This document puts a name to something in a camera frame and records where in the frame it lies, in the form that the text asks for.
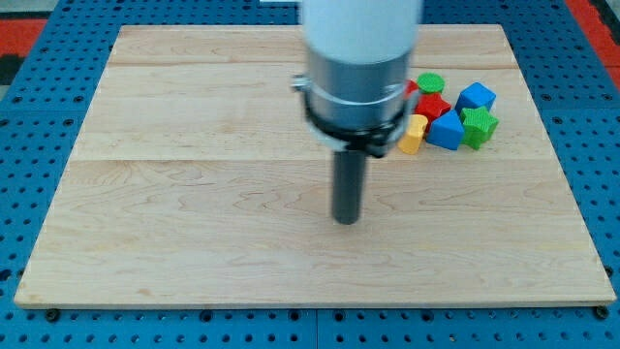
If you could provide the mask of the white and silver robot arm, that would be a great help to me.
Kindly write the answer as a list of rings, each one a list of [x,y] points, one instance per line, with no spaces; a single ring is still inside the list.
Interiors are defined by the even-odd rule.
[[[305,72],[294,78],[306,123],[334,151],[381,158],[405,131],[422,0],[303,0]]]

